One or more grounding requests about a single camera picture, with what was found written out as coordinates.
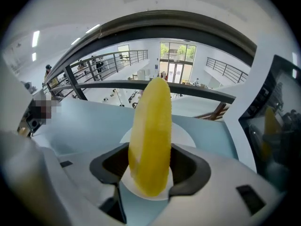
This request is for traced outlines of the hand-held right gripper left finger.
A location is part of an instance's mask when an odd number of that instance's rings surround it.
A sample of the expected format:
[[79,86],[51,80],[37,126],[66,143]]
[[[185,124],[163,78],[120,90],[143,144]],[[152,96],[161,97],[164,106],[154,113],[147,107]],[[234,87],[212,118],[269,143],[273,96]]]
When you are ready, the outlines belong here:
[[0,131],[0,168],[12,194],[43,226],[122,226],[70,181],[55,153]]

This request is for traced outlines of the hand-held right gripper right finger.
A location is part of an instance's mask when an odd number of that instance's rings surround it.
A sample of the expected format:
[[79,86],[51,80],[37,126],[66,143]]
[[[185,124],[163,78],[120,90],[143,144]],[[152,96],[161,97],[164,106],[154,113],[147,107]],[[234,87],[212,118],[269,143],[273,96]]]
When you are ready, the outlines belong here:
[[172,145],[168,204],[151,226],[260,226],[285,193],[238,160]]

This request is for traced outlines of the yellow banana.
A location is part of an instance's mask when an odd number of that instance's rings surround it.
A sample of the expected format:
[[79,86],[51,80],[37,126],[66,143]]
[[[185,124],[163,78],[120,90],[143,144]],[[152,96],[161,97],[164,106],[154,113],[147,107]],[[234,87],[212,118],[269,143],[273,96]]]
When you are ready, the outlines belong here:
[[134,114],[128,162],[138,190],[158,196],[167,185],[171,158],[172,103],[170,88],[162,78],[152,79]]

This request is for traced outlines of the light blue table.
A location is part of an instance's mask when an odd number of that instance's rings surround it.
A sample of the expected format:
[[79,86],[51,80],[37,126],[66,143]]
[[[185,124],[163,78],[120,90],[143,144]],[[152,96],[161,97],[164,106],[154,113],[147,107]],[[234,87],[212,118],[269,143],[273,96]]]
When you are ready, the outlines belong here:
[[[33,139],[57,155],[113,149],[133,125],[134,110],[103,103],[64,99],[52,109],[52,117]],[[237,159],[235,144],[224,122],[173,115],[173,123],[192,137],[196,148]],[[147,226],[166,207],[167,201],[150,201],[120,186],[127,226]]]

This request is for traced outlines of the black balcony railing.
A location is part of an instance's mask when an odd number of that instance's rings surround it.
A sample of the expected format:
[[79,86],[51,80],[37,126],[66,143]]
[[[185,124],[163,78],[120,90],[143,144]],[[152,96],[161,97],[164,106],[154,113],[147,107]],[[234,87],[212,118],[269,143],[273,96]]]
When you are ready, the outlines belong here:
[[217,71],[233,83],[245,82],[248,78],[248,74],[244,71],[210,57],[207,58],[206,66],[211,68],[213,71]]
[[147,50],[125,50],[92,55],[70,65],[77,81],[100,81],[122,69],[148,59]]

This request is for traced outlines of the glass entrance doors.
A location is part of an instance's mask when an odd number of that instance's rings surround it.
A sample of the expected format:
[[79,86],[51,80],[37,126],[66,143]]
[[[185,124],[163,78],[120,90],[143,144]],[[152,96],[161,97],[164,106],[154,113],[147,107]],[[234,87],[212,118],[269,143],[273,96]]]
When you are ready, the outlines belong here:
[[190,80],[196,46],[160,42],[159,76],[166,82],[185,84]]

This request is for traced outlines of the black curved railing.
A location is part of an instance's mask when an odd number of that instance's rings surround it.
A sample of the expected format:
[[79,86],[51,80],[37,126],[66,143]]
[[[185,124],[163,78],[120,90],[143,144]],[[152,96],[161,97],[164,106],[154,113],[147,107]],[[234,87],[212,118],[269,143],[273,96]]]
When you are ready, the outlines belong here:
[[145,11],[111,20],[85,35],[59,59],[45,82],[48,83],[57,75],[65,73],[70,84],[56,86],[50,91],[72,89],[80,99],[85,99],[82,89],[145,89],[147,81],[113,79],[113,81],[77,83],[70,65],[86,54],[120,42],[163,37],[204,43],[233,55],[247,65],[252,65],[257,49],[245,35],[208,16],[178,10]]

